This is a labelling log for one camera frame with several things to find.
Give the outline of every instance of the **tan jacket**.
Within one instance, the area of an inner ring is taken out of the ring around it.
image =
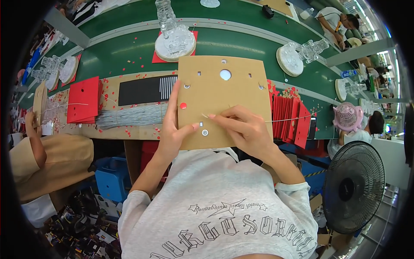
[[[94,158],[94,145],[84,136],[57,134],[41,138],[47,159],[39,169],[29,138],[10,150],[14,181],[22,203],[60,190],[94,172],[88,172]]]

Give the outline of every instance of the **electric fan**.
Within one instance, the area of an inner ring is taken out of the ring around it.
[[[345,144],[334,156],[323,186],[327,225],[340,234],[365,226],[377,211],[385,187],[378,152],[363,141]]]
[[[335,120],[334,126],[343,131],[357,131],[361,128],[363,111],[360,106],[354,106],[349,102],[343,102],[338,107],[334,107]]]

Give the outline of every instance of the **star graphic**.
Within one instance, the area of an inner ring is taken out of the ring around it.
[[[246,199],[244,198],[243,200],[239,200],[239,201],[236,201],[236,202],[233,202],[233,203],[221,202],[223,204],[224,208],[219,209],[218,211],[214,212],[213,214],[208,216],[208,218],[213,216],[213,215],[217,215],[217,214],[220,214],[220,213],[223,213],[223,212],[226,212],[226,211],[230,212],[230,214],[234,216],[234,211],[235,210],[243,209],[243,208],[238,207],[237,205],[242,203],[244,200],[246,200]]]
[[[266,211],[267,207],[264,204],[259,205],[259,206],[260,206],[260,209],[259,210]]]
[[[195,204],[195,205],[191,205],[188,209],[192,210],[192,211],[195,211],[197,208],[198,208],[198,206],[197,206],[197,204]]]

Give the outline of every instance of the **bundle of gray wires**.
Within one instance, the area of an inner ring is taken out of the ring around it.
[[[168,104],[138,106],[123,110],[101,111],[96,124],[103,130],[118,126],[143,126],[162,123]]]

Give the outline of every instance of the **circular hole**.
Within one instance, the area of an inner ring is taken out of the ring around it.
[[[220,77],[227,81],[231,78],[231,73],[227,69],[223,69],[220,71]]]

